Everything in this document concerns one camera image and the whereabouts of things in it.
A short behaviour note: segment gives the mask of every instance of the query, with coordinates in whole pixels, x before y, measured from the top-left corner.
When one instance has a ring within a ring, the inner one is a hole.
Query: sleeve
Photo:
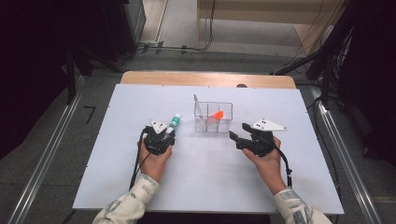
[[[323,213],[306,205],[291,188],[281,190],[274,195],[274,200],[287,224],[332,224]]]
[[[93,224],[135,223],[144,215],[146,205],[159,188],[160,185],[150,176],[141,175],[128,193],[99,212]]]

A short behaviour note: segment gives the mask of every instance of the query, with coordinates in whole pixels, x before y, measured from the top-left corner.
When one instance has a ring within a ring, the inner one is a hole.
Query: white mounting plate
[[[151,124],[155,133],[161,133],[167,127],[165,123],[161,123],[161,122],[155,121],[155,120],[151,120],[149,123]]]
[[[255,130],[259,130],[259,131],[287,131],[288,128],[279,125],[277,123],[272,122],[269,119],[261,119],[259,121],[257,121],[256,123],[250,125],[250,128],[255,129]]]

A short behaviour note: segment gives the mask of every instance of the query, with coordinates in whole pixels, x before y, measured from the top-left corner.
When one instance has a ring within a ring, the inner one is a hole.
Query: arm
[[[274,137],[277,147],[280,141]],[[331,223],[322,213],[309,207],[291,188],[287,188],[280,175],[280,155],[276,150],[265,157],[258,157],[248,149],[243,149],[248,159],[256,165],[260,177],[274,195],[274,200],[286,223]]]
[[[159,182],[163,176],[165,164],[172,155],[172,146],[162,155],[150,154],[142,141],[139,156],[142,175],[131,190],[108,204],[96,216],[93,224],[97,223],[134,223],[141,218],[146,205],[159,190]]]

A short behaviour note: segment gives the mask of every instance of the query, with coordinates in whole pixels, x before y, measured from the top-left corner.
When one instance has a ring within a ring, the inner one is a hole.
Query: orange object
[[[220,110],[216,114],[213,115],[213,118],[215,119],[222,119],[224,117],[224,111]]]

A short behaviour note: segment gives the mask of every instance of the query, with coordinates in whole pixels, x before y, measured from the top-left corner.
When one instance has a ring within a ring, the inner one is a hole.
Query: white sleeve
[[[323,213],[309,207],[291,188],[281,190],[274,195],[274,200],[287,224],[332,224]]]
[[[148,175],[141,175],[131,190],[108,204],[96,216],[93,224],[135,223],[145,214],[146,205],[160,188]]]

